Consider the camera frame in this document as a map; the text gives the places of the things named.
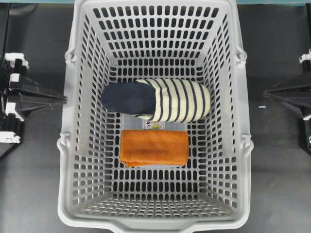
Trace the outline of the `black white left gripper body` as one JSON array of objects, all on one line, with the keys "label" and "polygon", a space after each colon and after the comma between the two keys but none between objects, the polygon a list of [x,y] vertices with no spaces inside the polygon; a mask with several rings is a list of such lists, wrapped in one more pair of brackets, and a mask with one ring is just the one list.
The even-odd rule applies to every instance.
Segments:
[{"label": "black white left gripper body", "polygon": [[25,118],[16,110],[19,92],[11,89],[27,73],[23,53],[6,53],[0,59],[0,156],[5,157],[22,143]]}]

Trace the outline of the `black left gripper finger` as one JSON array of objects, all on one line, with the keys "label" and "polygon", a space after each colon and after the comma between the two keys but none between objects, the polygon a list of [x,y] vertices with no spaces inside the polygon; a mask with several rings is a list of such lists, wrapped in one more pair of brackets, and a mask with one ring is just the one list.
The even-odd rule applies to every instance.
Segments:
[{"label": "black left gripper finger", "polygon": [[29,77],[22,75],[19,75],[18,78],[15,79],[15,90],[23,94],[30,94],[33,96],[41,96],[60,100],[67,99],[67,97],[61,93],[58,93],[53,89],[48,89],[47,87],[39,84],[38,82],[35,82]]},{"label": "black left gripper finger", "polygon": [[27,116],[30,112],[50,108],[53,109],[67,103],[67,99],[55,98],[19,98],[16,101],[16,112],[20,115]]}]

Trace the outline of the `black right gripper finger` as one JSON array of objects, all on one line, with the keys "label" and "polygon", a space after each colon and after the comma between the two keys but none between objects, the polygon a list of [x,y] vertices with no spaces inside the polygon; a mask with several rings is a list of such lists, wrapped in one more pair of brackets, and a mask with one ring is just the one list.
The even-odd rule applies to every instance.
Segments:
[{"label": "black right gripper finger", "polygon": [[298,118],[311,118],[310,92],[264,92],[264,96],[292,110]]},{"label": "black right gripper finger", "polygon": [[307,93],[311,91],[310,78],[293,78],[277,83],[265,90],[265,97],[271,97],[274,93]]}]

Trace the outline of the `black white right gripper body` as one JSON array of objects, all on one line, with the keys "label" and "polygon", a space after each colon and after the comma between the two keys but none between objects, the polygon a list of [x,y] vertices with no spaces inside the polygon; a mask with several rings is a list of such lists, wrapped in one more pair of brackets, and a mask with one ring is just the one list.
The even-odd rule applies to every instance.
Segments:
[{"label": "black white right gripper body", "polygon": [[306,106],[303,107],[303,121],[306,135],[306,148],[311,148],[311,49],[306,54],[299,57],[299,62],[303,67],[304,78],[307,78],[309,87],[304,87],[303,91],[307,91],[309,95]]}]

